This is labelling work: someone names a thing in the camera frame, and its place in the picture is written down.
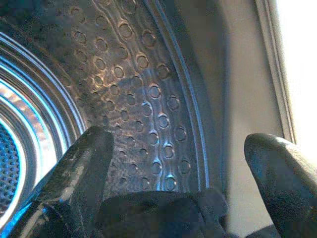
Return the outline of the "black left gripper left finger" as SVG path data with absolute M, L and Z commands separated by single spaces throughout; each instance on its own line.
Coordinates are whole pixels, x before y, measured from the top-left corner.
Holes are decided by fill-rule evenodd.
M 87 129 L 9 220 L 7 238 L 90 238 L 113 148 L 105 126 Z

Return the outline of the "white front-load dryer with drum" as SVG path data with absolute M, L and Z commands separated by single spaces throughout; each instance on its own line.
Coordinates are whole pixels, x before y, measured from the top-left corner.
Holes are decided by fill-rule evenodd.
M 225 229 L 225 26 L 209 7 L 210 101 L 173 0 L 0 0 L 0 238 L 90 127 L 114 136 L 90 238 Z

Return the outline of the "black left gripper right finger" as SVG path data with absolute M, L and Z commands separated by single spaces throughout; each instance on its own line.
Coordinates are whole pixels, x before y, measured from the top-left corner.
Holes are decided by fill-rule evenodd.
M 244 143 L 246 162 L 281 238 L 317 238 L 317 164 L 271 134 Z

